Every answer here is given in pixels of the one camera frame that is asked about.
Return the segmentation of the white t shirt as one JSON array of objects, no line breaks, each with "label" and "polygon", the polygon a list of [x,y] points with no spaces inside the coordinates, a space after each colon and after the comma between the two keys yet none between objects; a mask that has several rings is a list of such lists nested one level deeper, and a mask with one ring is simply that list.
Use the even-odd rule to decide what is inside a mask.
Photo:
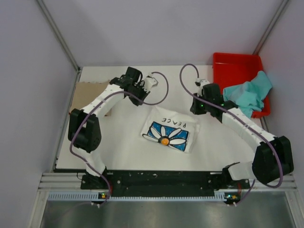
[{"label": "white t shirt", "polygon": [[143,125],[141,136],[163,146],[190,153],[199,131],[200,124],[196,118],[155,106]]}]

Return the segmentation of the teal t shirt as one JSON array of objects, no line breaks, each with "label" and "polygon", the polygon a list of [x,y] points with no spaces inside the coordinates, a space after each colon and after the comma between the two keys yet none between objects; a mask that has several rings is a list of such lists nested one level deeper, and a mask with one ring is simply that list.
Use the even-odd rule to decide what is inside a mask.
[{"label": "teal t shirt", "polygon": [[234,102],[245,116],[251,118],[254,111],[261,112],[265,107],[263,101],[271,89],[272,84],[265,72],[258,71],[251,81],[224,88],[223,99]]}]

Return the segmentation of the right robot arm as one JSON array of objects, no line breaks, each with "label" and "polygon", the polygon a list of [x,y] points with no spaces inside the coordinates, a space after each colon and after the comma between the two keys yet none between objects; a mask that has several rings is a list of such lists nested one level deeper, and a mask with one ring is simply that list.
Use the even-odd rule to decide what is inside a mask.
[{"label": "right robot arm", "polygon": [[209,113],[220,123],[232,129],[254,152],[248,162],[235,162],[223,168],[222,183],[233,188],[242,179],[256,179],[264,185],[294,171],[291,143],[285,136],[276,137],[245,116],[234,102],[224,101],[218,84],[207,80],[195,83],[190,111],[195,115]]}]

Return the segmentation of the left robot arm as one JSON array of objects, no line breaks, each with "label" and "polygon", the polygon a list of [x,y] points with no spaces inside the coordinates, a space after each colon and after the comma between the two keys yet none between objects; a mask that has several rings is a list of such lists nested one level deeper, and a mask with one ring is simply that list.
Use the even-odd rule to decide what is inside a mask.
[{"label": "left robot arm", "polygon": [[102,140],[99,120],[118,102],[128,97],[135,106],[144,104],[152,88],[158,85],[153,74],[143,77],[140,70],[128,67],[120,77],[109,81],[105,90],[80,109],[73,109],[69,117],[68,140],[70,153],[85,164],[97,188],[107,185],[106,165],[96,151]]}]

